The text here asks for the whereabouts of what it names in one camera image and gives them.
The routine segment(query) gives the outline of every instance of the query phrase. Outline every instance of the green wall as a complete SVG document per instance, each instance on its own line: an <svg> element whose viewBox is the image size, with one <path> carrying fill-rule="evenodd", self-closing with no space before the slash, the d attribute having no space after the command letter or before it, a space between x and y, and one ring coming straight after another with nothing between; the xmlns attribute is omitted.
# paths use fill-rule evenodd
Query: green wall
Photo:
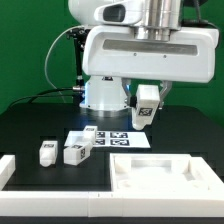
<svg viewBox="0 0 224 224"><path fill-rule="evenodd" d="M201 9L204 19L224 30L223 0L209 0ZM185 17L194 16L193 9L185 10ZM0 1L0 113L17 98L51 88L44 77L45 56L55 38L76 24L67 0ZM215 77L209 84L174 83L166 104L196 107L224 126L223 41L216 56ZM71 40L62 38L53 51L49 76L57 87L75 84Z"/></svg>

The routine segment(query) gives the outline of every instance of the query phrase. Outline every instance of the black cable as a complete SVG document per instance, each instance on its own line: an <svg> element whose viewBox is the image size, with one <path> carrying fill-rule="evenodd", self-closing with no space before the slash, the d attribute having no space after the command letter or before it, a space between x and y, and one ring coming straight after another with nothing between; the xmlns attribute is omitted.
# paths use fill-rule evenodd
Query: black cable
<svg viewBox="0 0 224 224"><path fill-rule="evenodd" d="M14 106L14 104L18 103L19 101L22 101L22 100L26 100L26 99L30 99L30 98L39 98L39 97L61 97L61 96L71 96L73 97L74 94L63 94L63 95L49 95L49 96L43 96L43 95L34 95L34 96L25 96L25 97L22 97L22 98L19 98L15 101L13 101L7 108L7 110L11 109L12 106Z"/></svg>
<svg viewBox="0 0 224 224"><path fill-rule="evenodd" d="M45 94L54 93L54 92L69 91L69 90L72 90L72 88L57 88L57 89L45 90L43 92L38 93L35 97L32 97L27 103L32 103L40 95L45 95Z"/></svg>
<svg viewBox="0 0 224 224"><path fill-rule="evenodd" d="M200 23L201 21L201 9L200 9L200 4L198 0L193 0L194 1L194 7L196 10L196 16L197 16L197 20Z"/></svg>

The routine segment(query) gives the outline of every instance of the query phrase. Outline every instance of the white foam block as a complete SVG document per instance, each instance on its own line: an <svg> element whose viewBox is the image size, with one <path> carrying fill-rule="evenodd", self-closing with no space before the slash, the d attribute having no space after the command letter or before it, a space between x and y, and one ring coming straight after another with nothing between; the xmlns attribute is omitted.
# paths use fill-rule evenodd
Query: white foam block
<svg viewBox="0 0 224 224"><path fill-rule="evenodd" d="M90 156L93 145L91 142L76 142L64 149L64 163L77 166Z"/></svg>
<svg viewBox="0 0 224 224"><path fill-rule="evenodd" d="M0 216L87 217L88 192L0 192Z"/></svg>
<svg viewBox="0 0 224 224"><path fill-rule="evenodd" d="M57 141L43 141L39 151L40 164L44 167L48 167L56 163L58 154L58 142Z"/></svg>
<svg viewBox="0 0 224 224"><path fill-rule="evenodd" d="M94 145L96 142L97 126L86 126L83 130L83 141L91 141Z"/></svg>
<svg viewBox="0 0 224 224"><path fill-rule="evenodd" d="M2 190L15 171L15 156L5 155L0 160L0 190Z"/></svg>

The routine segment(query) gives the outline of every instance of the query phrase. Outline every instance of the black table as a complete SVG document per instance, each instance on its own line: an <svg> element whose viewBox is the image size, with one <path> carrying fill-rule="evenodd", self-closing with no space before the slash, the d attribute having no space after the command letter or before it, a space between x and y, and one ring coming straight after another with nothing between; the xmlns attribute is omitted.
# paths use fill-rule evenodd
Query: black table
<svg viewBox="0 0 224 224"><path fill-rule="evenodd" d="M0 155L16 155L16 172L4 190L110 191L109 154L188 153L203 157L224 181L224 129L190 107L165 106L158 111L146 136L151 149L94 148L77 167L63 163L64 142L70 130L97 125L102 131L135 131L131 116L99 118L80 113L72 104L17 104L0 116ZM57 140L55 165L39 165L44 140ZM205 218L0 218L0 223L224 223Z"/></svg>

